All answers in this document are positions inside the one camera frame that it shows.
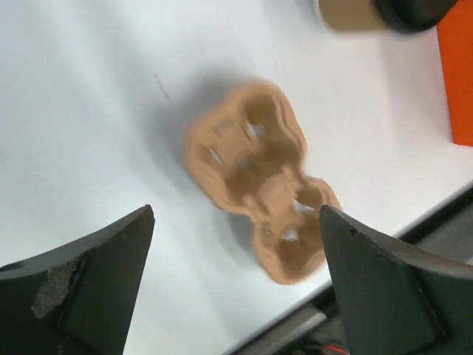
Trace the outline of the brown paper coffee cup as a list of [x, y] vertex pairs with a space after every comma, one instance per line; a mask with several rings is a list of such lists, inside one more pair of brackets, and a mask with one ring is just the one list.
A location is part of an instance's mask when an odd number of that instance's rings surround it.
[[338, 33], [389, 29], [371, 0], [318, 0], [313, 5], [324, 25]]

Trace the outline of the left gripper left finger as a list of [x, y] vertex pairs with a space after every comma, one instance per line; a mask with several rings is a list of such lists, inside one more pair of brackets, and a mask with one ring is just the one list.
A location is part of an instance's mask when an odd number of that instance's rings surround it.
[[146, 205], [1, 267], [1, 353], [122, 354], [154, 222]]

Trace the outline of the black plastic cup lid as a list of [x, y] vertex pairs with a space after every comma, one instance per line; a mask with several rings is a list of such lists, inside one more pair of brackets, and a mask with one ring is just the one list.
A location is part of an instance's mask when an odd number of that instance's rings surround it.
[[389, 28], [400, 33], [419, 33], [438, 25], [457, 0], [375, 0], [373, 3]]

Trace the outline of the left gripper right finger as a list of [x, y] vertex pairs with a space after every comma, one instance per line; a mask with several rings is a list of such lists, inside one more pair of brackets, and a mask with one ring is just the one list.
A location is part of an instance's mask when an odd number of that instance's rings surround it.
[[472, 267], [320, 211], [351, 354], [471, 354]]

